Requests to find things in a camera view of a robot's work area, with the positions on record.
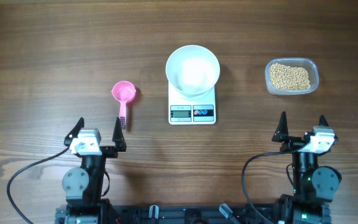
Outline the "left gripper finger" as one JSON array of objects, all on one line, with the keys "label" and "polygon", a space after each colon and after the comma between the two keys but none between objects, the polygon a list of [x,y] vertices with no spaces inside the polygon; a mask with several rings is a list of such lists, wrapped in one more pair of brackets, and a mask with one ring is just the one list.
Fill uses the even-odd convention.
[{"label": "left gripper finger", "polygon": [[114,143],[114,147],[117,151],[126,152],[127,144],[122,133],[121,120],[119,117],[116,118],[116,122],[114,125],[112,142]]},{"label": "left gripper finger", "polygon": [[76,123],[75,127],[65,136],[63,144],[65,146],[69,146],[74,138],[78,137],[79,132],[84,127],[85,121],[84,118],[81,117],[78,122]]}]

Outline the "pink plastic scoop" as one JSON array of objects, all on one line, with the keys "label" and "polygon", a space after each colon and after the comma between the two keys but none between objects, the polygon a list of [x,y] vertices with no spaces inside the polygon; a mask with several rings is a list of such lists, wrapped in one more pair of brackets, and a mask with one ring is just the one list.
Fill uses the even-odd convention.
[{"label": "pink plastic scoop", "polygon": [[113,86],[111,93],[120,103],[119,119],[121,121],[121,128],[125,129],[127,122],[127,104],[135,98],[136,88],[129,81],[119,81]]}]

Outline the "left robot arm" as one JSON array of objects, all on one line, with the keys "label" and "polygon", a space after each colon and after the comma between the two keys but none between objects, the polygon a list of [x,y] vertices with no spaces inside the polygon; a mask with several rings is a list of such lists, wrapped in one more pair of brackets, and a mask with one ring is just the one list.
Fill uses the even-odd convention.
[{"label": "left robot arm", "polygon": [[125,152],[127,145],[122,133],[122,121],[116,118],[112,142],[113,146],[102,146],[98,129],[85,128],[84,118],[66,135],[64,145],[72,154],[81,159],[81,165],[70,169],[62,180],[67,205],[57,210],[55,223],[119,223],[120,215],[108,199],[103,197],[109,188],[103,190],[103,179],[109,177],[106,160],[114,159],[119,152]]}]

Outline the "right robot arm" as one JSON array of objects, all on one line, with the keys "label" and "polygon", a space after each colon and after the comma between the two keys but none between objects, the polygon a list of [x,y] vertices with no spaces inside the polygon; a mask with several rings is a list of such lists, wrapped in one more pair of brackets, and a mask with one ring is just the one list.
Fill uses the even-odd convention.
[{"label": "right robot arm", "polygon": [[273,205],[274,223],[330,224],[329,203],[339,188],[342,176],[329,166],[320,166],[318,157],[331,151],[337,141],[325,117],[303,137],[288,133],[287,116],[283,112],[273,142],[282,144],[280,152],[292,156],[293,195],[283,194]]}]

